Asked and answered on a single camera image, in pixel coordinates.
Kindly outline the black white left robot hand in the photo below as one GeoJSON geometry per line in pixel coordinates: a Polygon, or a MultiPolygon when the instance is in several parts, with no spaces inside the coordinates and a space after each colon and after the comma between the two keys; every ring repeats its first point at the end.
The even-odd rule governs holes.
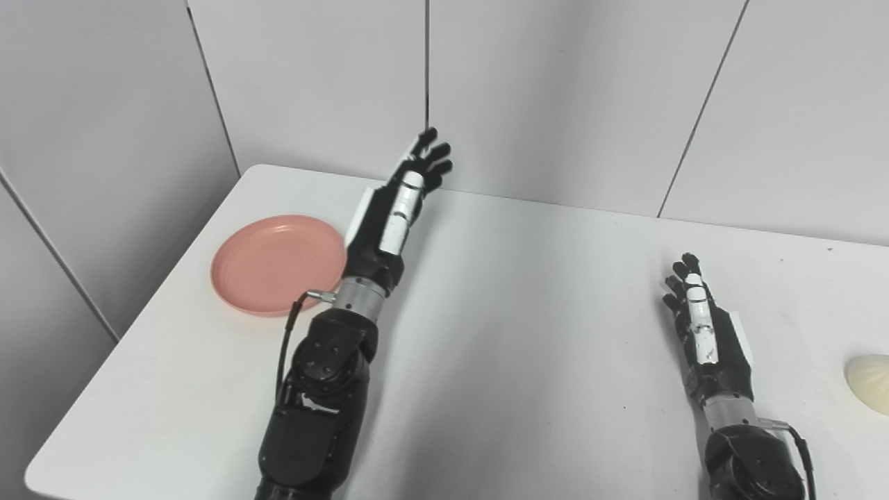
{"type": "Polygon", "coordinates": [[[439,142],[438,130],[421,132],[400,159],[387,183],[368,191],[359,203],[347,235],[343,278],[368,279],[385,294],[404,274],[404,244],[429,193],[453,170],[451,145],[439,142]]]}

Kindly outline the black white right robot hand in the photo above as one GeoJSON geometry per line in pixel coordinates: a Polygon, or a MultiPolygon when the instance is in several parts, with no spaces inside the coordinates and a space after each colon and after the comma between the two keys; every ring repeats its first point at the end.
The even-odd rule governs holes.
{"type": "Polygon", "coordinates": [[[701,262],[684,253],[665,278],[663,297],[686,358],[685,389],[698,406],[716,396],[754,400],[751,367],[730,314],[718,307],[701,262]]]}

